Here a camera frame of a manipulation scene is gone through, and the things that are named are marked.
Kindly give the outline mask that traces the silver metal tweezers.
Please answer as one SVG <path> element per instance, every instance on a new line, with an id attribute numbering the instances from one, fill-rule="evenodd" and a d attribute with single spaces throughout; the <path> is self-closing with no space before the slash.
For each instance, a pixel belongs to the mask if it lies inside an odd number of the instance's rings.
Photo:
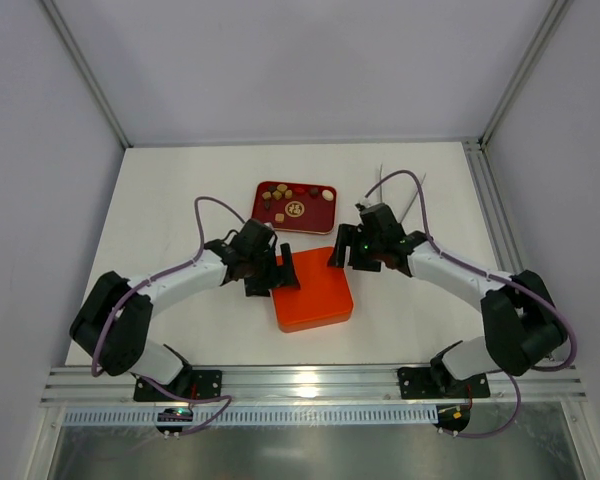
<path id="1" fill-rule="evenodd" d="M 384 165 L 380 164 L 380 166 L 377 169 L 377 180 L 380 181 L 384 177 L 385 177 Z M 418 180 L 421 185 L 423 185 L 425 183 L 426 177 L 427 177 L 427 173 L 418 174 Z M 377 193 L 378 193 L 379 201 L 383 202 L 384 201 L 384 199 L 383 199 L 384 190 L 383 190 L 382 186 L 378 187 Z M 409 196 L 407 197 L 407 201 L 405 202 L 405 205 L 399 210 L 399 214 L 396 216 L 396 218 L 398 219 L 398 221 L 400 223 L 402 223 L 406 219 L 406 216 L 408 215 L 409 211 L 411 210 L 411 208 L 413 207 L 413 205 L 415 204 L 417 199 L 418 199 L 418 191 L 417 191 L 416 187 L 413 187 L 412 191 L 410 192 Z"/>

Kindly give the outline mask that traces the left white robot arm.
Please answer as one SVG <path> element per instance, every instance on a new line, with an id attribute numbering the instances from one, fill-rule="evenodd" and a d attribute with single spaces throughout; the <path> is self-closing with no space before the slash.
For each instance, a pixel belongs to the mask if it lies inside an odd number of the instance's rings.
<path id="1" fill-rule="evenodd" d="M 95 375 L 131 373 L 182 396 L 192 383 L 192 366 L 172 348 L 149 339 L 150 323 L 193 295 L 238 281 L 248 297 L 300 287 L 290 246 L 279 245 L 275 232 L 255 219 L 231 239 L 210 240 L 194 259 L 137 284 L 114 271 L 101 275 L 69 334 L 90 355 Z"/>

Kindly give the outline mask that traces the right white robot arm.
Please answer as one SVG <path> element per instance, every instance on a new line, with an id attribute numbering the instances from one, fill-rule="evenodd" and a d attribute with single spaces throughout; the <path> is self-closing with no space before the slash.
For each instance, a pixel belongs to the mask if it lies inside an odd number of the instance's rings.
<path id="1" fill-rule="evenodd" d="M 384 203 L 360 208 L 359 214 L 359 224 L 339 225 L 329 266 L 395 270 L 445 290 L 481 316 L 482 335 L 431 359 L 427 376 L 441 394 L 489 372 L 521 376 L 567 341 L 568 330 L 537 274 L 492 272 L 457 259 L 428 233 L 406 233 Z"/>

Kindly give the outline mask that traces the orange box lid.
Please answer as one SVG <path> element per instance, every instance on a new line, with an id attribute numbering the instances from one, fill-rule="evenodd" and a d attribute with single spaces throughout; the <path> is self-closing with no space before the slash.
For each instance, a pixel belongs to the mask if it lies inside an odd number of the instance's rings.
<path id="1" fill-rule="evenodd" d="M 298 287 L 273 291 L 278 328 L 284 333 L 346 322 L 354 301 L 343 269 L 330 267 L 332 247 L 292 254 Z"/>

